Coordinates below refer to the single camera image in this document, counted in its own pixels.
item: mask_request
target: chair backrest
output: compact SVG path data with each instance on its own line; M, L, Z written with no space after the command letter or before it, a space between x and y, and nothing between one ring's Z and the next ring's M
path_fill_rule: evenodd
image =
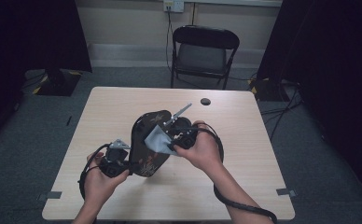
M175 29L173 33L174 48L175 43L216 49L237 49L240 40L236 34L229 30L186 25Z

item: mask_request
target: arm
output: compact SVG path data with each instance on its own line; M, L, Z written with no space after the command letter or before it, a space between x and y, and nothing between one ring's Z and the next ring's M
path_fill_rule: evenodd
M228 198L236 203L244 203L259 207L259 205L240 187L233 176L222 164L216 141L209 133L198 133L195 146L188 150L179 146L174 146L174 149L178 155L186 158L195 167L204 171L225 198ZM227 206L227 209L233 223L235 224L272 224L272 221L268 217L239 210L231 206Z
M102 157L103 152L99 152L95 160L89 165L89 168L92 170L88 172L85 180L85 202L73 223L93 223L104 203L114 193L115 188L125 181L129 175L129 171L126 170L121 175L114 178L106 176L97 167L97 165L100 164L100 159Z

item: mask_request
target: black folding chair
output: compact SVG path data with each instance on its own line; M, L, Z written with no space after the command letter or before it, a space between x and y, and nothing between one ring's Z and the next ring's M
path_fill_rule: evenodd
M225 90L233 62L239 48L239 37L225 29L186 25L173 33L171 88L178 74L224 79Z

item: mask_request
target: metal bracket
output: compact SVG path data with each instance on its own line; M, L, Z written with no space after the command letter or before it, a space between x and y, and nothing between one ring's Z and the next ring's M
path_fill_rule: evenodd
M289 195L290 198L298 196L297 192L294 191L293 189L277 189L276 191L279 196L287 194Z
M47 194L38 195L38 198L36 198L36 200L41 202L46 202L48 199L60 199L61 196L62 196L61 191L51 191Z
M171 124L173 121L175 121L184 111L186 111L190 106L192 106L192 103L187 104L184 108L182 108L180 111L172 115L170 120L167 122L163 122L163 125L166 127L167 125Z
M117 139L114 142L112 142L109 145L109 148L113 148L113 149L131 149L131 147L129 147L129 145L127 145L126 143L124 143L120 139Z

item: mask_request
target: black curtain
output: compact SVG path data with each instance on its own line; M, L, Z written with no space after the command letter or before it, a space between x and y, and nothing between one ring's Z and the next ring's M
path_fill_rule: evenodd
M91 72L74 0L0 1L0 115L32 69Z
M300 8L304 15L291 16ZM362 0L284 0L264 77L300 83L326 139L362 182Z

